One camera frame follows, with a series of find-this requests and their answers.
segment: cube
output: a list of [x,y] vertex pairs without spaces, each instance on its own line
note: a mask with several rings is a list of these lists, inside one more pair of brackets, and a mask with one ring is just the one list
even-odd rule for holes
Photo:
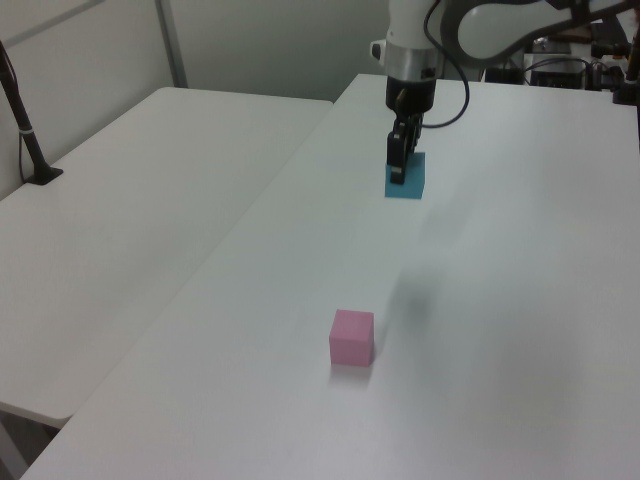
[[334,365],[371,365],[373,313],[338,310],[329,334],[329,350]]

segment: wall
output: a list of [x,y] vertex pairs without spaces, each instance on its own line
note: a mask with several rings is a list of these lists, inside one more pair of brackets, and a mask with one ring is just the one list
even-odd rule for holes
[[[7,50],[49,163],[172,85],[153,0],[105,0]],[[2,92],[0,199],[20,185],[17,157],[18,130]]]
[[189,87],[335,101],[356,74],[382,73],[368,46],[386,36],[387,5],[170,0],[169,14]]

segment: equipment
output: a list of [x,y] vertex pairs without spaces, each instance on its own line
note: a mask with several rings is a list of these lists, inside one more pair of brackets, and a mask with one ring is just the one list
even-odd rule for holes
[[[470,94],[461,64],[495,65],[536,38],[638,5],[640,0],[390,0],[387,38],[373,42],[371,54],[389,77],[386,104],[396,114],[387,139],[391,181],[404,183],[407,156],[422,128],[450,125],[466,110]],[[445,124],[423,125],[445,59],[465,83],[465,105]]]
[[[0,83],[4,88],[7,100],[13,111],[13,115],[18,124],[20,130],[20,149],[22,149],[22,140],[24,140],[31,161],[33,162],[33,176],[24,180],[26,183],[33,183],[35,185],[46,185],[53,179],[62,175],[62,170],[59,168],[53,168],[47,164],[40,150],[38,139],[33,132],[29,115],[20,98],[20,91],[18,90],[18,79],[9,60],[9,55],[0,42]],[[20,163],[20,172],[22,175],[22,163]]]

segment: table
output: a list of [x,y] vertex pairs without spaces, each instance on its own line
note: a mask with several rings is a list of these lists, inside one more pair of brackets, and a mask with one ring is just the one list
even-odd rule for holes
[[61,427],[330,107],[161,89],[0,202],[0,410]]
[[[26,480],[636,477],[635,109],[472,84],[392,200],[384,86],[357,77]],[[375,313],[371,369],[330,367],[336,308]]]

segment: black cable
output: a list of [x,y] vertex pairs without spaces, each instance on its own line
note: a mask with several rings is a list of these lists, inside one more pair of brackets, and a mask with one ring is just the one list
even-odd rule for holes
[[429,32],[429,20],[431,20],[431,16],[433,15],[433,12],[438,7],[438,5],[440,5],[440,2],[441,0],[436,0],[436,2],[431,6],[431,9],[429,9],[429,13],[427,13],[427,17],[424,20],[424,34],[427,36],[427,38],[433,44],[433,46],[436,47],[436,49],[444,56],[444,58],[446,58],[449,61],[449,63],[453,65],[453,68],[455,68],[458,71],[458,74],[462,79],[462,83],[464,84],[464,96],[465,96],[464,105],[462,106],[462,109],[460,110],[460,112],[458,112],[458,114],[455,117],[453,117],[451,120],[444,123],[439,123],[437,125],[423,124],[422,128],[442,128],[457,122],[460,119],[460,117],[464,115],[464,112],[467,111],[467,107],[469,107],[469,101],[471,100],[471,91],[469,90],[469,80],[467,79],[467,76],[464,74],[462,67],[460,67],[460,64],[458,64],[455,58],[453,58],[451,54],[449,54],[449,52],[447,52],[445,48],[442,45],[440,45],[440,43],[438,43],[438,41],[435,38],[433,38],[433,36]]
[[536,68],[546,67],[547,65],[555,65],[556,63],[565,63],[565,62],[580,62],[580,63],[583,63],[585,65],[585,69],[580,72],[581,76],[583,74],[587,73],[589,71],[589,69],[593,68],[593,63],[589,63],[583,58],[576,58],[576,57],[545,58],[544,60],[540,60],[539,62],[536,62],[533,65],[531,65],[530,67],[527,67],[524,70],[522,70],[522,78],[527,83],[527,85],[531,85],[531,83],[527,80],[527,77],[525,76],[525,73],[527,73],[529,71],[532,71],[532,70],[535,70]]
[[18,133],[18,169],[20,170],[20,180],[22,180],[22,184],[24,185],[26,182],[24,180],[24,172],[22,171],[22,132]]
[[591,67],[591,64],[589,62],[587,62],[583,58],[576,58],[576,57],[546,58],[544,60],[540,60],[539,62],[534,63],[533,65],[531,65],[528,68],[525,68],[522,71],[522,73],[526,73],[526,72],[528,72],[530,70],[534,70],[536,68],[546,67],[547,65],[554,65],[556,63],[565,63],[565,62],[580,62],[580,63],[583,63],[584,65],[586,65],[587,68]]

